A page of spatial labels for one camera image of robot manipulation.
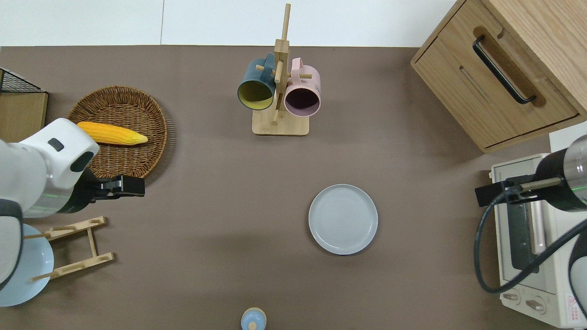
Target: pink mug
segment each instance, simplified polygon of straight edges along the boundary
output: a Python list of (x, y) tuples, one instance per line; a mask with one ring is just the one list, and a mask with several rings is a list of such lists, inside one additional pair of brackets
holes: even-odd
[[(311, 74), (312, 78), (302, 79), (301, 74)], [(320, 73), (301, 58), (292, 60), (292, 76), (285, 89), (285, 109), (294, 116), (309, 117), (320, 109)]]

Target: wicker basket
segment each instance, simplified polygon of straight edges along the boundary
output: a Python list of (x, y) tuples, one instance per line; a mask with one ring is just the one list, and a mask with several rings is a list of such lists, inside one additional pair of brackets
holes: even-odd
[(111, 86), (89, 93), (73, 107), (68, 119), (125, 127), (149, 139), (134, 146), (100, 144), (100, 151), (88, 165), (96, 177), (126, 174), (144, 178), (155, 168), (167, 144), (162, 109), (151, 96), (132, 87)]

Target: black drawer handle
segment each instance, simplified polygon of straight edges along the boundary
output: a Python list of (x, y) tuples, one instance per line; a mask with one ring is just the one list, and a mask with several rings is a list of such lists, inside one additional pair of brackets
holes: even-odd
[(483, 49), (481, 49), (481, 45), (479, 43), (481, 42), (481, 40), (483, 40), (483, 38), (485, 38), (485, 35), (481, 35), (473, 43), (473, 50), (475, 51), (475, 54), (477, 54), (477, 56), (479, 56), (479, 58), (483, 61), (483, 63), (485, 63), (487, 68), (489, 68), (491, 73), (493, 73), (493, 75), (497, 78), (497, 80), (500, 81), (500, 83), (505, 87), (505, 89), (508, 91), (508, 93), (510, 93), (510, 95), (514, 98), (514, 100), (516, 100), (516, 102), (518, 102), (521, 105), (524, 105), (524, 104), (534, 100), (536, 98), (536, 95), (531, 96), (529, 99), (525, 99), (516, 90), (514, 85), (512, 85), (512, 83), (504, 76), (504, 74), (497, 67), (497, 65), (495, 65), (495, 63), (493, 63), (493, 61), (489, 58), (489, 56), (487, 56), (487, 54), (483, 51)]

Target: blue mug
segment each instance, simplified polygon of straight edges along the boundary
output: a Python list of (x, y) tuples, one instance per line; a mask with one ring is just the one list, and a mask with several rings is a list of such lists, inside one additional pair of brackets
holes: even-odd
[(267, 109), (273, 103), (275, 94), (275, 56), (267, 54), (265, 59), (253, 60), (245, 71), (245, 76), (238, 87), (237, 95), (241, 103), (252, 110)]

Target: warning label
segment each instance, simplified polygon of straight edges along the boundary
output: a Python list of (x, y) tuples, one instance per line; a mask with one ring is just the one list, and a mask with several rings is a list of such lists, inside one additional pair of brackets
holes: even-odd
[(566, 295), (566, 318), (569, 323), (579, 323), (581, 310), (573, 295)]

